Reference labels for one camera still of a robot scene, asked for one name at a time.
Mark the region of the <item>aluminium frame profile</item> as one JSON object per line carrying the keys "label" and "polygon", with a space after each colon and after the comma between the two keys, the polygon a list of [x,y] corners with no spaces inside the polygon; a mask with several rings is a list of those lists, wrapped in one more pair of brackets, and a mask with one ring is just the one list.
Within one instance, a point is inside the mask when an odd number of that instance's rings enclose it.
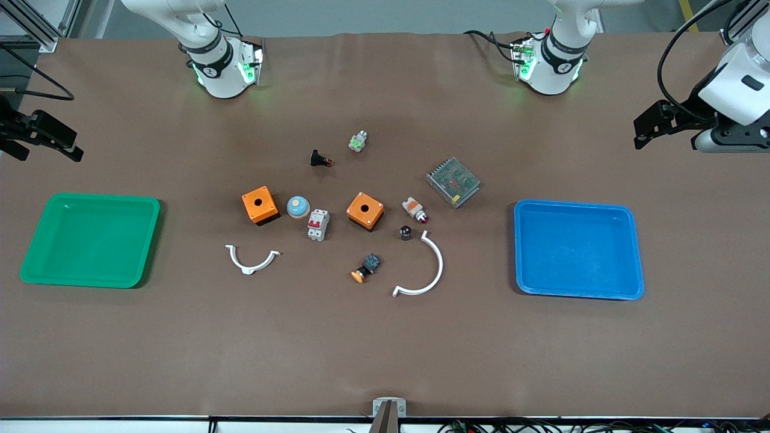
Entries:
{"label": "aluminium frame profile", "polygon": [[720,30],[724,44],[738,41],[769,9],[770,0],[740,0]]}
{"label": "aluminium frame profile", "polygon": [[74,35],[84,0],[0,0],[0,41],[34,44],[55,52],[58,41]]}

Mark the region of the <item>green plastic tray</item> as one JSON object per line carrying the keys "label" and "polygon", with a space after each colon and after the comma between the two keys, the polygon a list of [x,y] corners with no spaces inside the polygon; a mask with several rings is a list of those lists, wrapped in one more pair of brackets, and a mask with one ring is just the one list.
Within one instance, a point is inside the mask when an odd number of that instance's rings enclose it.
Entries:
{"label": "green plastic tray", "polygon": [[19,276],[43,285],[132,289],[145,274],[160,214],[153,197],[55,194]]}

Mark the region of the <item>white circuit breaker red switch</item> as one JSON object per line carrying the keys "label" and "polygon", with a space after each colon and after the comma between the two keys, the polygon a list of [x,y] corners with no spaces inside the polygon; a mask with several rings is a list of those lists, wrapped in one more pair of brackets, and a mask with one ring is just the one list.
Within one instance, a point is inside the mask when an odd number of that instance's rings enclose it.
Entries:
{"label": "white circuit breaker red switch", "polygon": [[330,221],[330,214],[325,209],[314,209],[307,223],[307,235],[312,241],[322,242]]}

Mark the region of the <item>orange mushroom push button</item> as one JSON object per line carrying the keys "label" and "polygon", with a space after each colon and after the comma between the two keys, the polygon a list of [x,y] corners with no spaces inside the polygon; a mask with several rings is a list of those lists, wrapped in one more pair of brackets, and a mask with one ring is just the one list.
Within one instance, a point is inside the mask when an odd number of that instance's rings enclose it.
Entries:
{"label": "orange mushroom push button", "polygon": [[380,264],[380,258],[376,254],[371,253],[364,257],[361,265],[350,274],[356,282],[365,283],[369,276],[377,273],[377,269],[380,267]]}

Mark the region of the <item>blue plastic tray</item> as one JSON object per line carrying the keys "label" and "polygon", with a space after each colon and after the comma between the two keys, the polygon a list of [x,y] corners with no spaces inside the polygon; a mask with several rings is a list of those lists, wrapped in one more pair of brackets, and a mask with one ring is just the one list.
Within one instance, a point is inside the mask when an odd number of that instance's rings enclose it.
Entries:
{"label": "blue plastic tray", "polygon": [[516,283],[524,293],[637,301],[645,282],[632,211],[615,204],[520,200]]}

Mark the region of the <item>metal mesh power supply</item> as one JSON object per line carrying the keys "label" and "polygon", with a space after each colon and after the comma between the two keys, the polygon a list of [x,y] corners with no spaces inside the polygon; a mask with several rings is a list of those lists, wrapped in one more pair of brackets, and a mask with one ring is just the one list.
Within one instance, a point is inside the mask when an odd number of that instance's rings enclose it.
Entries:
{"label": "metal mesh power supply", "polygon": [[427,183],[453,209],[458,209],[481,187],[481,181],[457,157],[439,164],[426,174]]}

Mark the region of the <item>small white curved clamp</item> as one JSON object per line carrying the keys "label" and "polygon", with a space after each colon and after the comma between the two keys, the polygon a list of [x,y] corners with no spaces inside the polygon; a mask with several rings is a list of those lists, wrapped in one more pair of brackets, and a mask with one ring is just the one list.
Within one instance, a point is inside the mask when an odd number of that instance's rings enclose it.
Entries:
{"label": "small white curved clamp", "polygon": [[267,266],[270,266],[270,264],[272,264],[275,258],[280,257],[282,255],[282,253],[278,252],[277,250],[271,250],[266,256],[265,260],[263,260],[261,263],[256,264],[255,266],[245,266],[239,261],[237,248],[234,245],[226,244],[225,248],[229,252],[229,258],[243,275],[253,275],[256,272],[259,272],[262,269],[267,268]]}

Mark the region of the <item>red indicator light white body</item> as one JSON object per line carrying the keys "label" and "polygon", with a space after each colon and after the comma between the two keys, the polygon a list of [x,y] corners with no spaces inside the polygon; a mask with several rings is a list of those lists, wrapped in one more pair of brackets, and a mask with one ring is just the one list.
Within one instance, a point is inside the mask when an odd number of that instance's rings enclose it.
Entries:
{"label": "red indicator light white body", "polygon": [[416,220],[420,224],[426,224],[430,220],[426,211],[424,211],[424,207],[413,197],[408,197],[404,202],[402,202],[402,208],[404,208],[406,213],[412,219]]}

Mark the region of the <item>large white curved clamp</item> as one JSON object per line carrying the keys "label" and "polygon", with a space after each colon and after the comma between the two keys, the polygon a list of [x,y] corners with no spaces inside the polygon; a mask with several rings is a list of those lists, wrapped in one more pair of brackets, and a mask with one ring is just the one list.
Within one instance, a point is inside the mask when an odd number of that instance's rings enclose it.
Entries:
{"label": "large white curved clamp", "polygon": [[409,289],[406,287],[396,286],[393,288],[393,291],[391,293],[391,296],[393,298],[397,298],[400,295],[404,296],[418,296],[421,294],[425,294],[432,290],[432,288],[437,285],[437,283],[440,281],[440,278],[443,275],[443,271],[445,270],[445,258],[443,258],[443,253],[441,252],[440,248],[437,246],[437,244],[432,241],[431,238],[428,236],[428,230],[424,230],[421,234],[420,241],[429,247],[429,249],[434,252],[437,260],[437,273],[432,282],[428,283],[425,287],[422,287],[421,289]]}

